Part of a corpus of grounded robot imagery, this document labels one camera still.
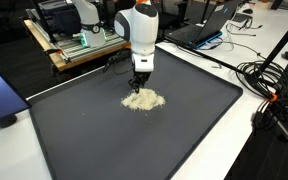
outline black mat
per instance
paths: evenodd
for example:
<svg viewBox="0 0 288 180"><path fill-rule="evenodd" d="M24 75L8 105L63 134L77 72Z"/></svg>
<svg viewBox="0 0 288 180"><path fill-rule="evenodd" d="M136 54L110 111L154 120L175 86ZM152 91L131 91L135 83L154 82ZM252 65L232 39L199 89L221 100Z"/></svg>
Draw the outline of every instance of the black mat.
<svg viewBox="0 0 288 180"><path fill-rule="evenodd" d="M242 94L157 49L146 88L164 96L166 105L131 111L120 103L130 92L131 76L99 70L30 100L54 179L170 178Z"/></svg>

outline desk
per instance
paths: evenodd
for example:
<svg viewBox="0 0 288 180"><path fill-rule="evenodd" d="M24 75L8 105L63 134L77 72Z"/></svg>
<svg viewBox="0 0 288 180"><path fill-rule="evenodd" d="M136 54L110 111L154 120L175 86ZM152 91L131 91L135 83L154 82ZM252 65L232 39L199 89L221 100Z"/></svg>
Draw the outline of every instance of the desk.
<svg viewBox="0 0 288 180"><path fill-rule="evenodd" d="M259 30L248 30L250 33L256 33L256 38L233 36L233 41L253 47L263 56L267 56L288 29L288 11L254 9L253 24L254 26L263 24L263 28ZM215 63L184 53L171 43L160 43L157 46L241 86L234 72L227 68L212 68ZM256 60L256 54L247 49L236 46L233 51L229 50L230 45L223 44L205 53L232 65ZM280 55L274 62L283 67L288 63ZM244 89L241 98L214 126L173 179L224 179L252 132L252 114L262 101L261 98ZM28 111L19 113L18 118L19 121L11 127L0 129L0 180L51 179Z"/></svg>
<svg viewBox="0 0 288 180"><path fill-rule="evenodd" d="M32 36L36 39L36 41L40 44L43 51L48 50L48 49L54 49L54 46L52 46L52 44L49 43L47 39L41 33L42 30L40 30L37 25L34 25L34 23L31 20L24 20L24 26L32 34ZM85 53L81 56L76 56L74 57L76 59L74 61L72 60L70 62L67 62L67 60L64 59L63 56L56 54L56 53L50 54L49 59L51 60L51 63L56 67L56 69L59 72L61 72L61 71L73 68L77 65L94 60L106 54L123 49L126 45L129 44L128 42L122 40L121 38L118 38L118 40L116 42L115 41L112 44L103 45L103 47L100 47L100 48L94 48L94 51L90 51L89 53ZM77 49L71 48L71 51L76 52Z"/></svg>

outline white table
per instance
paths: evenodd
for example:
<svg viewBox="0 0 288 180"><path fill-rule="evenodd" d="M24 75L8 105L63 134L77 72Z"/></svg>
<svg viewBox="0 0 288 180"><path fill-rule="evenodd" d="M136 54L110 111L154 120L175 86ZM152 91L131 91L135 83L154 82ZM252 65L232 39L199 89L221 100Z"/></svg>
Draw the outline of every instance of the white table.
<svg viewBox="0 0 288 180"><path fill-rule="evenodd" d="M253 26L260 24L263 27L259 30L247 30L247 33L257 34L256 37L233 36L233 41L250 46L267 56L288 30L288 11L254 9ZM242 87L234 72L225 67L212 68L217 64L187 54L171 43L160 43L157 46ZM235 49L230 51L230 48L229 44L223 44L215 50L203 53L234 66L257 60L256 54L248 49L235 46ZM288 51L288 44L282 52L286 50ZM288 61L278 55L274 62L285 67ZM241 98L214 126L173 179L223 179L251 134L251 117L262 101L244 89ZM51 179L28 111L17 116L18 122L11 127L0 129L0 180Z"/></svg>

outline powder pile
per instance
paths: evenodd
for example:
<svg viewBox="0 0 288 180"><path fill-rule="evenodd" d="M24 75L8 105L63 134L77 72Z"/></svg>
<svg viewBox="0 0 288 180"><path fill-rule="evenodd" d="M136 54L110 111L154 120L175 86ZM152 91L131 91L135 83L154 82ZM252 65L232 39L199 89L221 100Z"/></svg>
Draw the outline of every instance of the powder pile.
<svg viewBox="0 0 288 180"><path fill-rule="evenodd" d="M165 99L151 89L140 89L139 93L132 92L128 97L122 99L121 103L132 110L149 111L156 106L164 105Z"/></svg>

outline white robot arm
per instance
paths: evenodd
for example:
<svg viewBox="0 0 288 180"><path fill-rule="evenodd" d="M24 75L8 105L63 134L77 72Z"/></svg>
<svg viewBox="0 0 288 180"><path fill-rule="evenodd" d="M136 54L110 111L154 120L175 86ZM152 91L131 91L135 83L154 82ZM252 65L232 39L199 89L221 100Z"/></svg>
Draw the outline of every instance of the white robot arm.
<svg viewBox="0 0 288 180"><path fill-rule="evenodd" d="M155 41L158 31L158 13L149 0L137 0L128 10L119 11L115 16L116 33L131 43L134 76L129 81L139 92L154 70Z"/></svg>
<svg viewBox="0 0 288 180"><path fill-rule="evenodd" d="M104 29L98 17L94 0L71 0L81 18L81 40L83 46L97 47L106 42Z"/></svg>

